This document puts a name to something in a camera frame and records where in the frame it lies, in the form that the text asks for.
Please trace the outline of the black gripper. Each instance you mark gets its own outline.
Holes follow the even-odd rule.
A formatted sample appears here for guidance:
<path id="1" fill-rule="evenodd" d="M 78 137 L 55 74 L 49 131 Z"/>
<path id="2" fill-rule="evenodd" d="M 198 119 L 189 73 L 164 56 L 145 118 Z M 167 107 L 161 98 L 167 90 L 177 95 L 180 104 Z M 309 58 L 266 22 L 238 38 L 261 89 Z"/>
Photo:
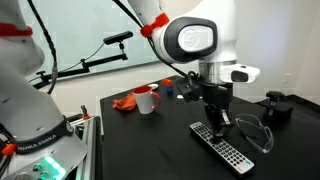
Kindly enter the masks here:
<path id="1" fill-rule="evenodd" d="M 224 110 L 229 108 L 229 104 L 233 100 L 233 84 L 223 84 L 223 87 L 224 90 L 207 86 L 203 88 L 203 100 L 207 103 L 205 112 L 207 120 L 211 125 L 212 142 L 214 144 L 217 144 L 223 136 L 223 126 L 233 126 L 226 110 Z"/>

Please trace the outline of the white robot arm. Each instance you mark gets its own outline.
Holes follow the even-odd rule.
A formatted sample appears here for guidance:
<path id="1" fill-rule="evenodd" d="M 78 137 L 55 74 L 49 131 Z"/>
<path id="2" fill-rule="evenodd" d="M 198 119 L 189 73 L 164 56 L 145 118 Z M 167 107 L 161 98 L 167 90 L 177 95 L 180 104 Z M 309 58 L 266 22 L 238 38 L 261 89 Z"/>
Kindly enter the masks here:
<path id="1" fill-rule="evenodd" d="M 234 0 L 203 0 L 191 11 L 169 19 L 157 0 L 128 0 L 133 18 L 143 23 L 141 34 L 151 42 L 164 63 L 197 60 L 195 81 L 203 99 L 216 109 L 219 132 L 228 120 L 235 82 L 252 83 L 260 70 L 236 62 L 236 4 Z M 0 112 L 3 135 L 9 144 L 1 151 L 1 180 L 26 175 L 31 167 L 51 157 L 53 178 L 65 178 L 86 156 L 87 145 L 74 134 L 48 93 L 36 90 L 25 77 L 44 61 L 42 49 L 32 38 L 18 0 L 0 0 Z"/>

